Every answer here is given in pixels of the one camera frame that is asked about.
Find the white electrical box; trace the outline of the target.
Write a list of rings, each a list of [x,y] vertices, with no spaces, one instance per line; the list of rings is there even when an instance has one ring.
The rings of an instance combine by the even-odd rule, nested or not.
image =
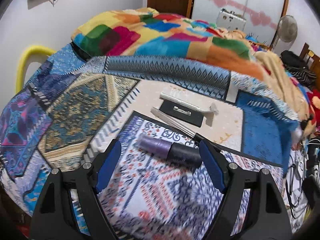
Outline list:
[[[222,8],[218,14],[216,24],[218,27],[226,28],[228,31],[244,31],[246,19],[234,11],[228,11]]]

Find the yellow foam pool noodle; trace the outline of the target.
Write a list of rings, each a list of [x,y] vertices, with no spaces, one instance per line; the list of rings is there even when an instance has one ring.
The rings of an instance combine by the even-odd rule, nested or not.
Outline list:
[[[24,78],[26,71],[28,69],[27,63],[28,60],[36,54],[41,54],[44,56],[51,56],[55,54],[56,51],[52,48],[48,48],[41,45],[32,45],[29,46],[20,56],[18,66],[17,66],[17,74],[16,74],[16,86],[15,86],[15,92],[18,93],[21,91],[24,85]]]

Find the white standing fan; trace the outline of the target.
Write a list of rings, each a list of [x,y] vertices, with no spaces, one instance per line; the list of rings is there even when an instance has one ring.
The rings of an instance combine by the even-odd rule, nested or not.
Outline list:
[[[275,37],[270,45],[274,49],[279,40],[290,43],[294,42],[298,34],[296,19],[291,15],[282,16],[278,22]]]

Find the purple black spray bottle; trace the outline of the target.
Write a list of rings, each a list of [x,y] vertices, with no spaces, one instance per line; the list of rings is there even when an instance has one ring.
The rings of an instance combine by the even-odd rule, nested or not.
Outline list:
[[[169,142],[141,134],[137,140],[137,147],[153,154],[156,158],[183,165],[199,168],[202,159],[197,148],[188,147],[176,142]]]

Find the patterned patchwork bed sheet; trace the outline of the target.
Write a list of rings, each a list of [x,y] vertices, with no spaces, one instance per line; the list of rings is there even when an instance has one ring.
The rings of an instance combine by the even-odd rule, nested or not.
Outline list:
[[[196,127],[226,159],[221,193],[202,163],[137,147],[141,134],[197,148],[150,111],[161,93],[208,109]],[[1,113],[1,183],[31,217],[30,239],[290,239],[281,195],[296,113],[262,81],[161,56],[46,61]],[[121,143],[97,193],[94,160]]]

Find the colourful fleece blanket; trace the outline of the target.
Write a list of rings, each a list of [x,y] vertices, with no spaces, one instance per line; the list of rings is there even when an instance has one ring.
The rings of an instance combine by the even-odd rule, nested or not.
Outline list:
[[[297,113],[306,124],[306,134],[316,128],[313,107],[285,72],[280,57],[271,51],[254,51],[242,31],[140,8],[102,12],[77,27],[71,39],[89,56],[181,57],[254,77]]]

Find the clear plastic stick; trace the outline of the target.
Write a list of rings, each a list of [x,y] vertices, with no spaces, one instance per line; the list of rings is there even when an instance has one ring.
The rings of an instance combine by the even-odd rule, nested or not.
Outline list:
[[[150,112],[155,117],[159,118],[160,120],[162,120],[166,124],[176,128],[176,129],[179,129],[181,132],[185,133],[190,138],[192,138],[193,141],[195,141],[195,142],[200,142],[201,140],[206,139],[204,136],[200,135],[199,133],[194,132],[193,130],[191,130],[190,128],[188,128],[187,126],[185,126],[184,124],[182,124],[178,120],[170,117],[169,115],[166,115],[165,113],[163,113],[162,111],[160,111],[159,109],[157,109],[155,107],[152,107]]]

